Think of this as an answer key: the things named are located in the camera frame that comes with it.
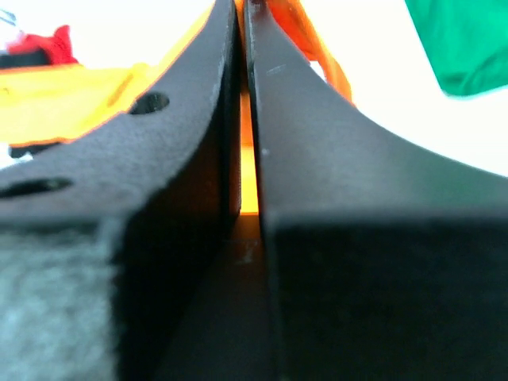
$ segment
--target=green cloth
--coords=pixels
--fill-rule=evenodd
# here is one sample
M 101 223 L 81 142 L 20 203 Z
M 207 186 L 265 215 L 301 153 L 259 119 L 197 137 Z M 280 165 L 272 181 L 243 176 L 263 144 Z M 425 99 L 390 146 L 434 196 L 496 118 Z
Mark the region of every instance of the green cloth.
M 508 85 L 508 0 L 406 0 L 406 6 L 445 93 Z

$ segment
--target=gray textured surface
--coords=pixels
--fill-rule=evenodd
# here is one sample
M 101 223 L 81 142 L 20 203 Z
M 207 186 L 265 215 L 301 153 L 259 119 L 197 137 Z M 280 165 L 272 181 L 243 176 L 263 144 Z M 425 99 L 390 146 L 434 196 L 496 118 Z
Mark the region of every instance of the gray textured surface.
M 0 242 L 0 379 L 114 379 L 111 243 L 90 229 Z

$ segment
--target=scratch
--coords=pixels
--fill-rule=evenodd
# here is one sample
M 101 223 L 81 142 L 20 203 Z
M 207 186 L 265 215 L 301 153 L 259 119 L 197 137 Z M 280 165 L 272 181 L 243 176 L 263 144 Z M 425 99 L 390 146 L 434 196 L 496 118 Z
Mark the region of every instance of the scratch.
M 274 75 L 274 74 L 280 73 L 285 68 L 286 68 L 286 64 L 275 66 L 273 69 L 270 69 L 269 71 L 267 71 L 267 75 Z

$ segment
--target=red cloth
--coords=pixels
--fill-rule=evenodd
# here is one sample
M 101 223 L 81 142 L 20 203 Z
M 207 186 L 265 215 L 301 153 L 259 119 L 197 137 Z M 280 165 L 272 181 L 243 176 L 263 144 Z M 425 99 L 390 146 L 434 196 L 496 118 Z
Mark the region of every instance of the red cloth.
M 52 37 L 26 34 L 20 42 L 7 47 L 9 54 L 34 52 L 37 49 L 45 51 L 51 65 L 78 63 L 78 60 L 72 56 L 69 25 L 60 26 Z

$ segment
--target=orange fabric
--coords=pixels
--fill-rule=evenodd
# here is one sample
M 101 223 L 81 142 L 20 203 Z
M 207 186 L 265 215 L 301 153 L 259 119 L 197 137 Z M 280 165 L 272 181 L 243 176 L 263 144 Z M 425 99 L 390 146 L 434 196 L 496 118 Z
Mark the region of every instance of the orange fabric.
M 235 0 L 242 41 L 245 42 L 244 0 Z M 352 101 L 351 88 L 341 67 L 326 49 L 299 0 L 267 0 L 282 30 L 308 60 L 319 62 L 330 86 Z M 10 69 L 0 74 L 0 141 L 13 147 L 35 143 L 71 142 L 128 112 L 179 57 L 201 31 L 208 9 L 162 59 L 150 67 L 88 70 L 80 65 Z M 246 70 L 241 91 L 242 213 L 257 214 L 256 167 Z

